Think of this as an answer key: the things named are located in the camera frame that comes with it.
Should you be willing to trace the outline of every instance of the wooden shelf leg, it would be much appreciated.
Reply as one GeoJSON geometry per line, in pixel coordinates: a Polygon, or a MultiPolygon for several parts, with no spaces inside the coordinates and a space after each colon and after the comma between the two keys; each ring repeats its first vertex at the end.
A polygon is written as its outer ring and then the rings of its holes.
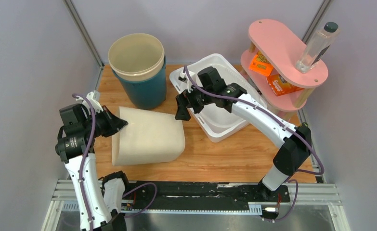
{"type": "Polygon", "coordinates": [[[299,98],[293,103],[294,107],[299,108],[302,104],[306,101],[306,99],[310,96],[313,92],[314,88],[307,88],[303,89],[302,93],[300,94],[299,98]]]}
{"type": "Polygon", "coordinates": [[[243,66],[241,66],[240,68],[237,69],[237,71],[242,75],[242,77],[246,80],[249,79],[249,75],[248,73],[245,71],[245,69],[243,68],[243,66]]]}
{"type": "Polygon", "coordinates": [[[251,42],[251,45],[249,46],[248,51],[253,53],[253,52],[255,52],[255,48],[256,48],[255,44],[253,44],[253,42],[251,42]]]}

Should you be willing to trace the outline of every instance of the metal pole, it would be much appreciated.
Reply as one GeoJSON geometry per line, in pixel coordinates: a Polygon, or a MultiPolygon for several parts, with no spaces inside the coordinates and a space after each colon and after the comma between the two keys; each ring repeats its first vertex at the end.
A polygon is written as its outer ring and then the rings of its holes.
{"type": "Polygon", "coordinates": [[[76,11],[76,8],[72,2],[72,0],[63,0],[65,6],[67,7],[69,13],[72,16],[72,19],[74,20],[76,26],[78,27],[83,39],[85,40],[86,44],[89,47],[89,50],[91,51],[93,57],[95,58],[97,64],[99,65],[100,69],[103,70],[104,64],[102,62],[102,59],[99,56],[98,51],[96,50],[96,47],[94,46],[92,39],[90,38],[85,26],[82,23],[82,20],[79,17],[78,12],[76,11]]]}
{"type": "Polygon", "coordinates": [[[316,29],[317,24],[319,24],[320,20],[323,18],[324,14],[326,13],[328,7],[333,2],[333,0],[324,0],[322,5],[320,6],[319,10],[317,11],[316,15],[314,16],[312,23],[310,23],[309,28],[307,28],[306,34],[303,36],[302,41],[306,43],[309,41],[310,37],[312,36],[314,30],[316,29]]]}

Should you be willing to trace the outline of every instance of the metal floor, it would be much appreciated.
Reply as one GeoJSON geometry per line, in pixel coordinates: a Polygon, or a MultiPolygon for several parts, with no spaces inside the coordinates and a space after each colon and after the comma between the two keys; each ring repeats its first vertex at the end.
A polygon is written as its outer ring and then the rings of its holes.
{"type": "MultiPolygon", "coordinates": [[[[281,206],[283,216],[290,208],[281,206]]],[[[298,205],[278,223],[252,215],[140,214],[126,219],[127,231],[334,231],[328,206],[298,205]]],[[[79,212],[62,212],[57,231],[79,231],[79,212]]]]}

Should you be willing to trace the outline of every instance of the wooden tabletop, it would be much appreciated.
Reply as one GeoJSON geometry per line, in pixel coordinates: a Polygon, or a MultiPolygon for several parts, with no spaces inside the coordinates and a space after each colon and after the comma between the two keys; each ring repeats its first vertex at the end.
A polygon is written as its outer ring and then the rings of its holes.
{"type": "MultiPolygon", "coordinates": [[[[167,65],[167,98],[156,112],[175,114],[177,91],[169,74],[182,65],[167,65]]],[[[120,82],[113,76],[109,65],[104,68],[98,91],[99,102],[111,112],[119,106],[133,107],[120,82]]],[[[299,124],[297,117],[291,120],[299,124]]],[[[210,181],[210,182],[259,182],[272,167],[278,149],[259,130],[248,125],[219,143],[212,143],[194,119],[183,121],[186,138],[184,152],[174,161],[166,163],[113,166],[112,139],[98,137],[95,142],[98,177],[122,170],[129,180],[210,181]]],[[[302,169],[312,170],[310,159],[302,169]]],[[[313,175],[297,173],[299,182],[316,182],[313,175]]]]}

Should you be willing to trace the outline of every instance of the plastic water bottle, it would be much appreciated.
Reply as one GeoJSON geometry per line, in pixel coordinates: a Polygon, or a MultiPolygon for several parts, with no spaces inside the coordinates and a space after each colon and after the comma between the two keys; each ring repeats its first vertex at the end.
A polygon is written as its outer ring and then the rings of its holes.
{"type": "Polygon", "coordinates": [[[333,22],[328,22],[324,28],[317,30],[307,43],[302,57],[296,62],[296,69],[306,73],[314,68],[339,32],[337,23],[333,22]]]}

